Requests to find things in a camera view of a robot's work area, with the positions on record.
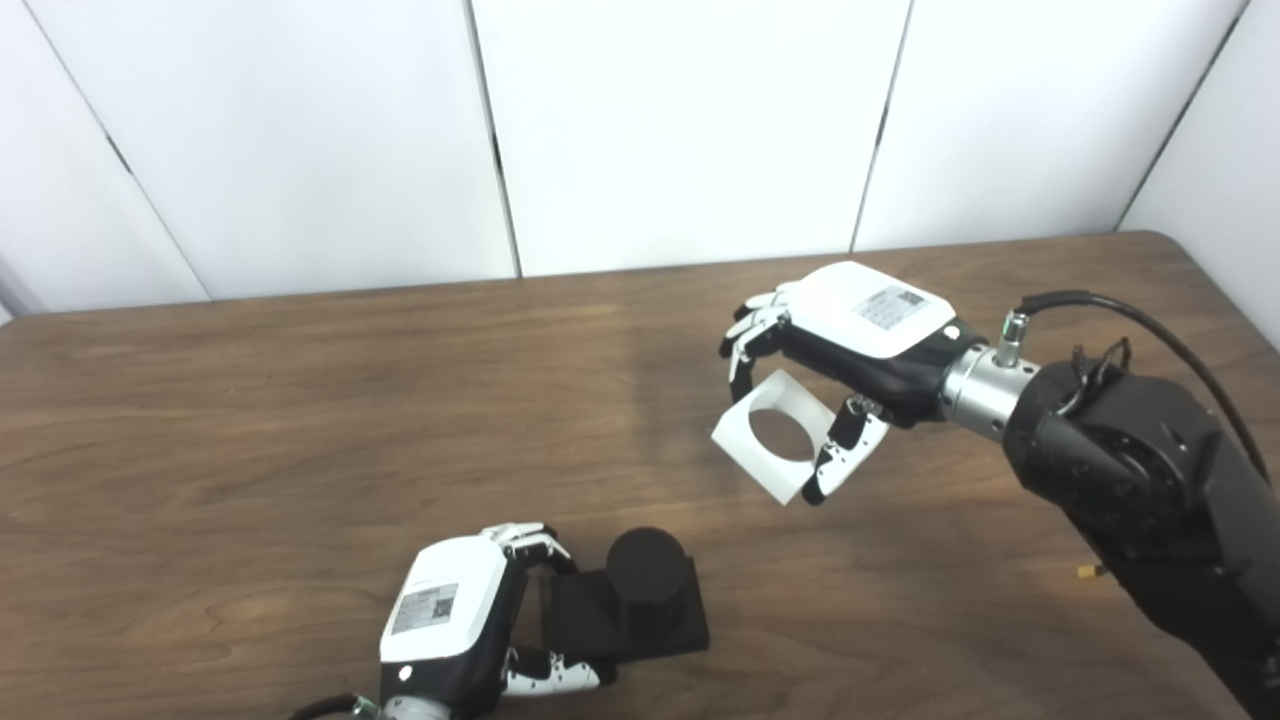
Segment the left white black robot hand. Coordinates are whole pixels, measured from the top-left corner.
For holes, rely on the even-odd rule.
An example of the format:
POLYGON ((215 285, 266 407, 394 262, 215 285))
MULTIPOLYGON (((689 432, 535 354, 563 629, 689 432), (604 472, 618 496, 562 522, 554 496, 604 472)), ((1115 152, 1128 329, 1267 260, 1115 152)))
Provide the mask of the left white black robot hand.
POLYGON ((544 523, 503 523, 421 550, 379 642, 381 719, 477 719, 506 697, 613 685, 617 666, 512 644, 534 568, 577 570, 544 523))

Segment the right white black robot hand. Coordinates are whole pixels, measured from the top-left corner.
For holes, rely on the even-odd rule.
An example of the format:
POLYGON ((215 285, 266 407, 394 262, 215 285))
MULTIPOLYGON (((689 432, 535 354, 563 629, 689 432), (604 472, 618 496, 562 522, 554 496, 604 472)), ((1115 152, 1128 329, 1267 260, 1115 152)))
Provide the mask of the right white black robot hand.
POLYGON ((934 293, 823 266, 735 311, 718 348, 732 404, 712 439, 778 503, 823 503, 890 429, 943 420, 948 372, 980 343, 934 293))

